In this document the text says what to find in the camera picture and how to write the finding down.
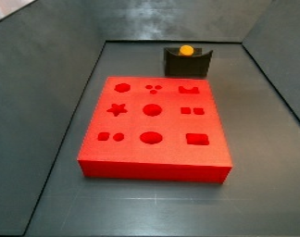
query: circular hole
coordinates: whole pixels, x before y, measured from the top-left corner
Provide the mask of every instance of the circular hole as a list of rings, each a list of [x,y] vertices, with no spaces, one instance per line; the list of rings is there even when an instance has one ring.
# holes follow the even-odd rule
[[[121,142],[125,139],[125,135],[122,133],[115,133],[113,139],[115,142]]]
[[[145,132],[141,135],[142,142],[147,144],[161,143],[162,139],[162,135],[154,131]]]
[[[130,85],[126,83],[118,84],[118,85],[115,85],[114,90],[119,93],[126,93],[127,91],[130,91]]]
[[[147,116],[157,116],[161,114],[162,112],[162,108],[161,106],[155,105],[155,104],[149,104],[143,107],[143,113],[147,115]]]

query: gray enclosure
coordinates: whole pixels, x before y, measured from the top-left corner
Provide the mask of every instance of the gray enclosure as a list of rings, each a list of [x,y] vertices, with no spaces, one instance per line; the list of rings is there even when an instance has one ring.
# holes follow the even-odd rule
[[[0,235],[300,235],[300,0],[270,3],[38,0],[2,20]],[[158,41],[214,50],[222,186],[75,162],[106,77],[163,76]]]

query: hole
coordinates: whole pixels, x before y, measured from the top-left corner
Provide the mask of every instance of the hole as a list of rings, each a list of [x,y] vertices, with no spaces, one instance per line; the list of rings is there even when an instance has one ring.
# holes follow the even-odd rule
[[[119,114],[126,113],[126,109],[125,109],[125,104],[117,105],[117,104],[111,104],[111,108],[107,110],[107,112],[114,114],[114,117],[118,117]]]
[[[205,114],[205,109],[202,107],[195,107],[193,109],[193,112],[195,115],[203,115]]]
[[[189,107],[181,107],[181,114],[189,115],[191,113],[191,109]]]
[[[178,86],[178,92],[181,94],[199,94],[198,87],[193,87],[191,89],[186,89],[183,86]]]
[[[115,133],[113,139],[115,142],[121,142],[125,139],[125,135],[122,133]]]
[[[130,85],[126,83],[115,85],[115,91],[119,93],[126,93],[130,91]]]
[[[201,133],[186,134],[187,144],[209,145],[209,137]]]
[[[109,132],[99,132],[98,134],[98,141],[106,141],[109,139]]]
[[[147,143],[147,144],[161,143],[162,135],[154,131],[149,131],[141,135],[141,140],[143,143]]]
[[[161,114],[162,112],[162,108],[161,106],[155,105],[155,104],[150,104],[150,105],[146,105],[143,107],[143,113],[147,115],[147,116],[157,116]]]

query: small round hole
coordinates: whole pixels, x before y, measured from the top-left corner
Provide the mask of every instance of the small round hole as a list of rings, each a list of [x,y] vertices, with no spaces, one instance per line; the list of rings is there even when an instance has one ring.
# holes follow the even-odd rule
[[[155,144],[162,142],[162,135],[154,131],[145,132],[141,135],[141,140],[143,143]]]
[[[122,133],[115,133],[113,139],[115,142],[121,142],[125,139],[125,135]]]
[[[158,106],[155,104],[149,104],[143,107],[142,111],[147,116],[154,117],[161,114],[162,108],[161,108],[161,106]]]

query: shape sorter board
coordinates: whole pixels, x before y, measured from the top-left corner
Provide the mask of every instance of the shape sorter board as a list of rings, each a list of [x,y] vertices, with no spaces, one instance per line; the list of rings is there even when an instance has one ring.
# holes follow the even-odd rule
[[[233,165],[209,82],[110,77],[78,163],[87,177],[222,183]]]

